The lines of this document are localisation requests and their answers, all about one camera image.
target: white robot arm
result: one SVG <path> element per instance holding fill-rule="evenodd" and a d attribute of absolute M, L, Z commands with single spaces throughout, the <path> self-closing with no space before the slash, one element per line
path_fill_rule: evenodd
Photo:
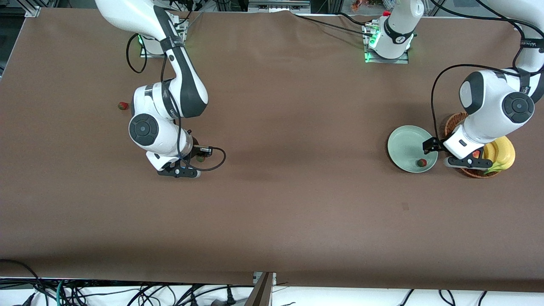
<path fill-rule="evenodd" d="M 379 32 L 369 47 L 383 58 L 399 58 L 410 47 L 413 31 L 424 12 L 421 0 L 398 1 L 390 16 L 378 19 Z"/>
<path fill-rule="evenodd" d="M 544 29 L 544 0 L 489 0 L 489 6 L 508 18 Z M 533 116 L 535 103 L 544 95 L 544 37 L 529 27 L 523 30 L 518 71 L 504 69 L 513 75 L 490 70 L 471 73 L 459 90 L 468 117 L 443 143 L 427 140 L 425 153 L 447 150 L 458 158 L 447 159 L 447 166 L 472 168 L 472 160 L 465 157 L 522 127 Z"/>
<path fill-rule="evenodd" d="M 158 40 L 176 73 L 174 79 L 136 89 L 128 129 L 131 139 L 147 151 L 160 175 L 198 177 L 200 171 L 189 167 L 188 161 L 195 155 L 211 155 L 213 148 L 198 146 L 173 120 L 202 114 L 208 93 L 169 14 L 151 0 L 96 0 L 96 5 L 113 26 Z"/>

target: wicker basket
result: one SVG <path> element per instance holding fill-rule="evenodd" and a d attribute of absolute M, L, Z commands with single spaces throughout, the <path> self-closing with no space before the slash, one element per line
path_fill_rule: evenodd
<path fill-rule="evenodd" d="M 446 125 L 444 126 L 444 136 L 447 136 L 451 132 L 453 132 L 455 127 L 459 123 L 461 123 L 461 121 L 463 121 L 465 118 L 467 118 L 467 116 L 468 116 L 468 114 L 463 112 L 463 113 L 453 114 L 451 117 L 449 117 L 448 121 L 446 121 Z M 465 174 L 467 176 L 470 176 L 471 178 L 475 178 L 475 179 L 488 179 L 488 178 L 492 178 L 495 175 L 499 174 L 499 172 L 491 172 L 491 173 L 488 173 L 488 174 L 484 174 L 484 172 L 481 171 L 481 170 L 464 169 L 464 168 L 458 168 L 458 170 L 461 173 L 463 173 L 463 174 Z"/>

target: brown cloth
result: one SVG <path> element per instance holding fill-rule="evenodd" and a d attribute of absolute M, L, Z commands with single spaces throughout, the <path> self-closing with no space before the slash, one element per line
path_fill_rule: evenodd
<path fill-rule="evenodd" d="M 514 166 L 493 179 L 440 161 L 406 173 L 386 151 L 398 126 L 432 131 L 442 69 L 508 67 L 519 35 L 461 19 L 423 19 L 417 32 L 409 65 L 367 64 L 359 35 L 288 12 L 204 14 L 187 50 L 209 106 L 183 125 L 227 161 L 173 179 L 157 175 L 128 136 L 130 111 L 117 109 L 159 81 L 162 60 L 134 74 L 132 33 L 97 10 L 43 9 L 0 82 L 0 256 L 43 277 L 247 284 L 275 271 L 291 285 L 544 289 L 538 109 L 509 135 Z M 440 80 L 439 121 L 462 110 L 473 70 Z"/>

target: red object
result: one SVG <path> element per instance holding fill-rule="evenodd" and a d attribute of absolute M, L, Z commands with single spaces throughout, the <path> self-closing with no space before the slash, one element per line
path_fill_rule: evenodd
<path fill-rule="evenodd" d="M 124 110 L 128 109 L 128 103 L 127 102 L 119 102 L 119 104 L 117 104 L 117 107 L 119 107 L 120 110 L 124 111 Z"/>
<path fill-rule="evenodd" d="M 422 158 L 422 159 L 420 159 L 420 160 L 417 161 L 417 165 L 418 165 L 419 167 L 422 167 L 422 168 L 423 168 L 423 167 L 427 166 L 427 160 L 424 160 L 424 159 Z"/>

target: yellow banana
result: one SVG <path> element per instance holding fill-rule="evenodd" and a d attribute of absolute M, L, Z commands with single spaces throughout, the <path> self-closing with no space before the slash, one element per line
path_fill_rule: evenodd
<path fill-rule="evenodd" d="M 500 172 L 514 164 L 516 151 L 512 142 L 506 136 L 503 136 L 484 146 L 484 157 L 493 162 L 493 166 L 486 173 Z"/>

